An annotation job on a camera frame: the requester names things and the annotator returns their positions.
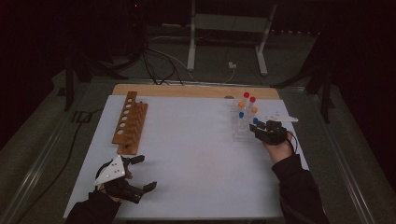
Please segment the black sleeve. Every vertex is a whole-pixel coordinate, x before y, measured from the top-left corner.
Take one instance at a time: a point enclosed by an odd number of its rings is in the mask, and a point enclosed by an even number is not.
[[[300,155],[292,155],[273,166],[279,179],[280,205],[287,223],[329,223],[317,184],[304,170]]]
[[[74,205],[66,224],[111,224],[120,205],[101,191],[90,193],[87,201]]]

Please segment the white tabletop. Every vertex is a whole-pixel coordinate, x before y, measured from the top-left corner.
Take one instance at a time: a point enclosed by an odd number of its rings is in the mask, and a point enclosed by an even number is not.
[[[109,96],[64,216],[87,200],[95,174],[117,156],[111,144],[125,96]],[[234,142],[230,105],[217,98],[148,97],[138,155],[146,160],[129,166],[136,187],[157,181],[139,204],[123,202],[120,219],[236,219],[282,217],[278,181],[258,139]],[[258,100],[258,117],[279,112],[281,100]],[[290,122],[283,126],[294,132]],[[307,169],[304,154],[303,167]]]

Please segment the dark background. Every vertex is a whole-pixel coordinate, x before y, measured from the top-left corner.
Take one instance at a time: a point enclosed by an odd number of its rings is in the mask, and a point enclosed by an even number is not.
[[[0,147],[52,91],[51,78],[64,69],[64,52],[68,48],[64,34],[70,34],[67,33],[70,28],[78,48],[93,58],[111,59],[108,34],[113,32],[112,24],[122,22],[125,16],[124,12],[118,12],[121,3],[107,0],[1,1],[0,121],[4,131]],[[227,7],[221,8],[216,1],[197,1],[197,10],[266,15],[267,1],[252,3],[263,10],[244,8],[238,1],[228,1]],[[190,22],[190,1],[147,0],[139,1],[139,7],[144,21],[151,26]],[[276,33],[320,33],[303,70],[322,60],[329,62],[333,68],[332,83],[340,88],[394,189],[395,9],[390,1],[279,1],[272,27]]]

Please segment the robotic hand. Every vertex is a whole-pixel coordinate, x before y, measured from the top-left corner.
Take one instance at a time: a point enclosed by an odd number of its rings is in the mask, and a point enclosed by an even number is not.
[[[134,165],[144,160],[145,156],[143,155],[133,158],[123,158],[119,155],[113,161],[102,165],[96,174],[96,180],[93,184],[95,186],[104,184],[106,193],[110,196],[121,198],[132,203],[139,203],[145,193],[157,187],[157,182],[151,182],[142,189],[131,186],[125,179],[125,169],[127,169],[130,163]]]
[[[268,145],[279,145],[288,140],[288,131],[282,127],[282,122],[267,120],[266,123],[258,121],[257,126],[250,124],[249,128],[255,137]]]

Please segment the wooden test tube rack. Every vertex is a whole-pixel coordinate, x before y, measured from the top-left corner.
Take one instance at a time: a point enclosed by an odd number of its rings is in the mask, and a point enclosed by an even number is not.
[[[112,143],[119,145],[117,153],[121,155],[136,155],[145,124],[149,105],[137,103],[136,95],[136,91],[128,91],[114,132]]]

